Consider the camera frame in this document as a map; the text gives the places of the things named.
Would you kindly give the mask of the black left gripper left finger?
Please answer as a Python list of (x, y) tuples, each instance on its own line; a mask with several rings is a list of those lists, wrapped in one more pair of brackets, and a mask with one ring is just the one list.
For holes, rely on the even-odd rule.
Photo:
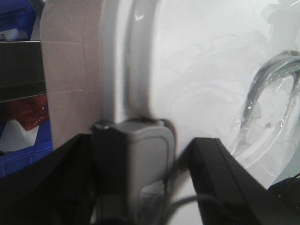
[(2, 225), (88, 225), (96, 201), (90, 135), (0, 180)]

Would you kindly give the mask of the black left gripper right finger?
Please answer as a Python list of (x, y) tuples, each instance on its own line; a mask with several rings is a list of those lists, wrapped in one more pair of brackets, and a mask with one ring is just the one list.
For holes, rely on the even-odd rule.
[(204, 225), (298, 225), (300, 176), (264, 188), (227, 151), (219, 139), (194, 138), (187, 160)]

